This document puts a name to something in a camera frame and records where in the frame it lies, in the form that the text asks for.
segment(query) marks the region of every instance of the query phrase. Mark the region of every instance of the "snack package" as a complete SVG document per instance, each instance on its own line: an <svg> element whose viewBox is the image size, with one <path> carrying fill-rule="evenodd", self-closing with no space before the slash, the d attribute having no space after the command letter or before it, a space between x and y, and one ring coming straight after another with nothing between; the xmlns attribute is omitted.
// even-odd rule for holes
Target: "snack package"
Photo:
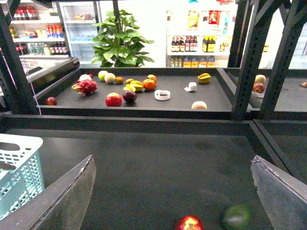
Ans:
<svg viewBox="0 0 307 230"><path fill-rule="evenodd" d="M220 11L209 11L209 24L220 24Z"/></svg>
<svg viewBox="0 0 307 230"><path fill-rule="evenodd" d="M195 10L189 11L189 16L188 16L188 28L189 29L192 29L192 28L197 29L199 17L200 17L199 12Z"/></svg>

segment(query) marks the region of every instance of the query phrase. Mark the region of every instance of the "red apple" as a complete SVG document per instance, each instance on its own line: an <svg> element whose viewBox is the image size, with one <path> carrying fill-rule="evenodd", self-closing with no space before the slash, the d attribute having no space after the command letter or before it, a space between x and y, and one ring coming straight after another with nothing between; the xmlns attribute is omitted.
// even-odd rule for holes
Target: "red apple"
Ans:
<svg viewBox="0 0 307 230"><path fill-rule="evenodd" d="M114 107L120 107L122 104L121 96L116 93L112 92L106 96L106 105L107 106L114 106Z"/></svg>
<svg viewBox="0 0 307 230"><path fill-rule="evenodd" d="M48 97L46 100L46 105L57 105L58 101L55 97Z"/></svg>
<svg viewBox="0 0 307 230"><path fill-rule="evenodd" d="M123 93L123 99L127 102L127 103L133 103L136 100L136 93L131 91L131 90L126 90Z"/></svg>
<svg viewBox="0 0 307 230"><path fill-rule="evenodd" d="M263 93L264 90L265 90L265 87L262 83L257 82L254 84L254 87L253 87L254 92Z"/></svg>
<svg viewBox="0 0 307 230"><path fill-rule="evenodd" d="M204 228L196 216L188 215L178 221L175 230L204 230Z"/></svg>

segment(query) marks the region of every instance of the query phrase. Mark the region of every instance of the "apple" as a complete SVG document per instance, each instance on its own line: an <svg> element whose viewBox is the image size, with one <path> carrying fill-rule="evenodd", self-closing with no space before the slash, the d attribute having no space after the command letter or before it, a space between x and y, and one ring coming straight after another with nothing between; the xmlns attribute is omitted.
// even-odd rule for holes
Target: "apple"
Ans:
<svg viewBox="0 0 307 230"><path fill-rule="evenodd" d="M207 104L202 101L194 102L192 104L192 109L207 109Z"/></svg>
<svg viewBox="0 0 307 230"><path fill-rule="evenodd" d="M83 74L80 76L79 81L84 81L84 80L91 80L91 76L87 74Z"/></svg>
<svg viewBox="0 0 307 230"><path fill-rule="evenodd" d="M46 105L57 105L58 101L55 97L48 97L46 100Z"/></svg>
<svg viewBox="0 0 307 230"><path fill-rule="evenodd" d="M107 74L107 71L102 70L98 73L98 78L100 79L100 81L105 81L105 75Z"/></svg>
<svg viewBox="0 0 307 230"><path fill-rule="evenodd" d="M257 93L263 93L263 91L265 90L265 87L262 83L258 82L255 83L253 86L253 91L257 92Z"/></svg>
<svg viewBox="0 0 307 230"><path fill-rule="evenodd" d="M256 78L255 78L255 83L258 83L258 82L259 83L265 83L265 81L266 81L265 76L261 75L261 74L257 75Z"/></svg>
<svg viewBox="0 0 307 230"><path fill-rule="evenodd" d="M118 93L112 92L106 96L107 106L120 107L121 104L122 104L122 99Z"/></svg>
<svg viewBox="0 0 307 230"><path fill-rule="evenodd" d="M147 76L147 79L154 80L154 82L157 83L157 77L155 75L153 75L153 74L149 74Z"/></svg>
<svg viewBox="0 0 307 230"><path fill-rule="evenodd" d="M123 93L123 99L127 102L127 103L133 103L136 100L136 93L131 91L131 90L126 90Z"/></svg>
<svg viewBox="0 0 307 230"><path fill-rule="evenodd" d="M107 73L105 75L105 81L108 84L112 84L115 81L115 75L113 73Z"/></svg>
<svg viewBox="0 0 307 230"><path fill-rule="evenodd" d="M204 230L204 228L196 216L188 215L178 221L175 230Z"/></svg>

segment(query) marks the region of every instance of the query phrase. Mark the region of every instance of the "glass panel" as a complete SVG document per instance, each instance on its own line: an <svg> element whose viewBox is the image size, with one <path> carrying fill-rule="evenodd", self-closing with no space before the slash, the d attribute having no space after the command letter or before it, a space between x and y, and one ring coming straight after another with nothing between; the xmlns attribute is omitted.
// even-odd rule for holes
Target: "glass panel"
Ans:
<svg viewBox="0 0 307 230"><path fill-rule="evenodd" d="M94 50L92 39L97 36L93 2L62 2L60 4L67 40L72 57L89 64Z"/></svg>

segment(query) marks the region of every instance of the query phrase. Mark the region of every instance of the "white wall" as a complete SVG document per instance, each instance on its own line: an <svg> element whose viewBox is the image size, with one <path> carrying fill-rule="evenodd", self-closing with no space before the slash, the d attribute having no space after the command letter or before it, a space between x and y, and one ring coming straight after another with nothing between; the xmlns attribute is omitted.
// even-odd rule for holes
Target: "white wall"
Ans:
<svg viewBox="0 0 307 230"><path fill-rule="evenodd" d="M100 1L102 16L113 10L111 1ZM145 67L165 67L166 62L166 8L162 0L129 0L118 1L119 10L123 9L133 14L140 27L139 32L145 38L154 40L153 44L144 44L144 52L155 62L145 62Z"/></svg>

